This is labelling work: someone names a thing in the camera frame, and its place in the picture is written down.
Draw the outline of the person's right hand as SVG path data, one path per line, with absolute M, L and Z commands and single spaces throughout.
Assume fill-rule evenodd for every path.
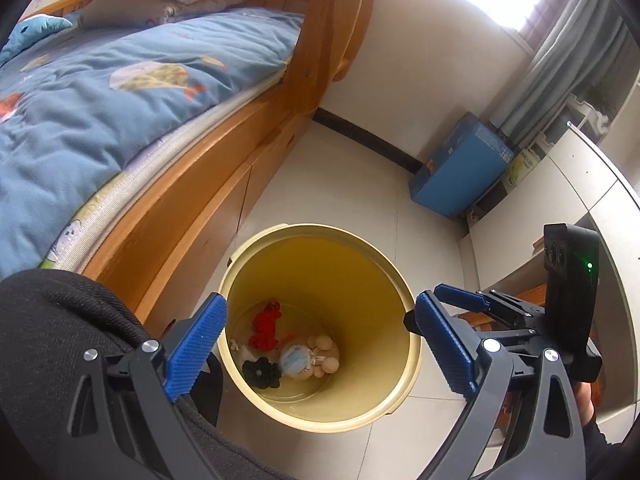
M 589 382 L 576 382 L 574 385 L 574 396 L 580 421 L 582 422 L 582 426 L 586 426 L 594 416 L 592 385 L 590 385 Z

